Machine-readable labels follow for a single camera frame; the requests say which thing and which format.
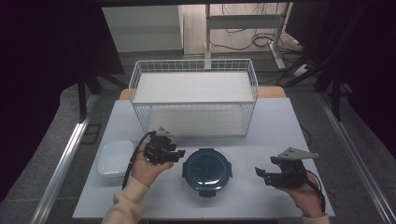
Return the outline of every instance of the white wire basket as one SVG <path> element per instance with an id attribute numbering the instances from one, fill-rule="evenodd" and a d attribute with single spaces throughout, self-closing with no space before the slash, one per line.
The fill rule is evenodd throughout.
<path id="1" fill-rule="evenodd" d="M 129 94 L 145 133 L 164 127 L 175 136 L 245 136 L 257 87 L 248 59 L 139 61 Z"/>

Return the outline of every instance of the round container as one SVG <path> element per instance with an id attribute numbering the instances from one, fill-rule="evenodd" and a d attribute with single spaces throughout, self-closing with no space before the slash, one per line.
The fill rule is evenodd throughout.
<path id="1" fill-rule="evenodd" d="M 231 163 L 214 148 L 200 148 L 183 163 L 182 177 L 201 197 L 216 196 L 232 176 Z"/>

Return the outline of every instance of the white table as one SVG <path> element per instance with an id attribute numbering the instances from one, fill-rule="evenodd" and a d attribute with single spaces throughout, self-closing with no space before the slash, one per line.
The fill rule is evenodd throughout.
<path id="1" fill-rule="evenodd" d="M 117 101 L 108 121 L 101 145 L 131 140 L 134 145 L 143 131 L 129 101 Z M 298 120 L 288 98 L 259 99 L 246 137 L 173 138 L 178 149 L 186 149 L 184 158 L 162 173 L 151 186 L 144 205 L 146 219 L 277 219 L 300 217 L 301 211 L 284 192 L 265 186 L 256 176 L 255 167 L 279 173 L 270 162 L 288 147 L 308 150 Z M 200 147 L 213 147 L 232 163 L 233 178 L 217 192 L 216 197 L 202 198 L 181 177 L 182 163 Z M 114 192 L 120 190 L 121 179 L 108 180 L 96 171 L 98 155 L 78 201 L 74 218 L 101 218 L 112 205 Z M 317 174 L 312 160 L 304 160 L 305 168 Z M 327 199 L 326 213 L 334 216 Z"/>

